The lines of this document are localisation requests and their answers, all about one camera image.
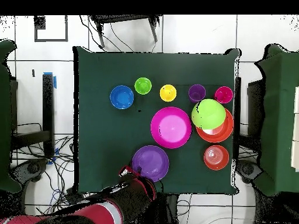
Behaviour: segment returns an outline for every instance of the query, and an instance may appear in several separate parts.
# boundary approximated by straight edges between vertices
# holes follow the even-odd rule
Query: green bowl
[[[151,91],[151,88],[152,88],[152,83],[147,78],[139,78],[135,82],[135,90],[137,91],[137,93],[141,95],[147,94],[149,91]]]
[[[223,105],[216,100],[205,99],[196,103],[191,113],[193,124],[203,130],[219,127],[225,120],[226,112]]]

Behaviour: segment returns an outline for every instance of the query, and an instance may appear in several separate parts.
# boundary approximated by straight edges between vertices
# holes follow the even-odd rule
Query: red bowl
[[[222,129],[218,133],[210,135],[208,133],[205,133],[206,130],[203,131],[201,128],[196,127],[196,131],[202,139],[207,142],[222,142],[231,135],[232,130],[234,129],[234,119],[232,118],[230,111],[225,109],[225,112],[227,115],[223,122]]]
[[[204,152],[203,160],[211,170],[223,169],[230,159],[228,151],[221,145],[212,145]]]

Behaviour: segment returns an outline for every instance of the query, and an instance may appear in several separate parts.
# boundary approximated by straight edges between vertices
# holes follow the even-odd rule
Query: pink plate
[[[175,149],[183,146],[190,138],[191,130],[189,116],[177,107],[162,108],[152,118],[152,137],[164,148]]]

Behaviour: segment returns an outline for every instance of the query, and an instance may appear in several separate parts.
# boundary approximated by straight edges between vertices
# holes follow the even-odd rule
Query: bowl
[[[204,162],[211,170],[223,169],[229,161],[228,151],[220,145],[213,145],[206,149],[204,153]]]
[[[225,108],[212,99],[198,102],[191,113],[193,124],[204,130],[216,129],[224,122],[225,116]]]
[[[133,170],[153,182],[161,180],[167,174],[168,167],[167,154],[163,149],[154,145],[142,147],[132,159]]]
[[[213,130],[200,129],[196,127],[196,131],[202,139],[204,139],[207,142],[222,142],[231,135],[232,130],[234,129],[234,119],[232,118],[230,111],[225,109],[225,112],[225,120],[220,127]]]
[[[190,138],[192,126],[189,116],[177,107],[165,107],[156,112],[151,121],[151,134],[157,144],[175,149]]]
[[[133,91],[127,86],[119,85],[111,91],[110,101],[117,109],[127,109],[134,101]]]
[[[139,93],[141,95],[145,95],[149,91],[151,91],[152,83],[147,78],[138,78],[137,81],[135,82],[134,87],[135,87],[135,90],[137,91],[137,93]]]
[[[160,97],[165,102],[172,102],[176,97],[176,89],[170,84],[164,85],[160,89]]]
[[[233,95],[234,93],[229,87],[222,86],[216,90],[214,98],[216,101],[225,104],[232,100]]]
[[[189,100],[192,103],[200,102],[206,96],[206,90],[201,84],[194,84],[189,89]]]

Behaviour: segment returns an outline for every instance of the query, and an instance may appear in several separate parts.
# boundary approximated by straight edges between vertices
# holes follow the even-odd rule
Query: dark green tablecloth
[[[265,120],[261,132],[264,170],[255,184],[265,195],[281,191],[299,192],[299,173],[291,167],[294,127],[295,87],[299,86],[299,53],[287,52],[280,45],[267,47],[260,66],[266,81]]]
[[[167,106],[191,115],[189,87],[199,83],[212,98],[219,86],[234,89],[234,63],[239,51],[228,54],[95,53],[77,47],[79,66],[79,191],[100,191],[118,182],[118,172],[129,165],[134,153],[145,145],[157,145],[150,131],[154,114]],[[134,89],[146,77],[152,89],[146,95]],[[177,97],[167,103],[159,90],[174,85]],[[109,100],[117,85],[129,86],[134,103],[126,110],[114,108]],[[232,101],[225,105],[232,113]],[[165,193],[234,194],[231,161],[220,171],[210,170],[203,154],[211,143],[201,139],[192,126],[188,142],[178,149],[165,149],[170,161],[162,179]],[[232,136],[220,143],[232,155]]]

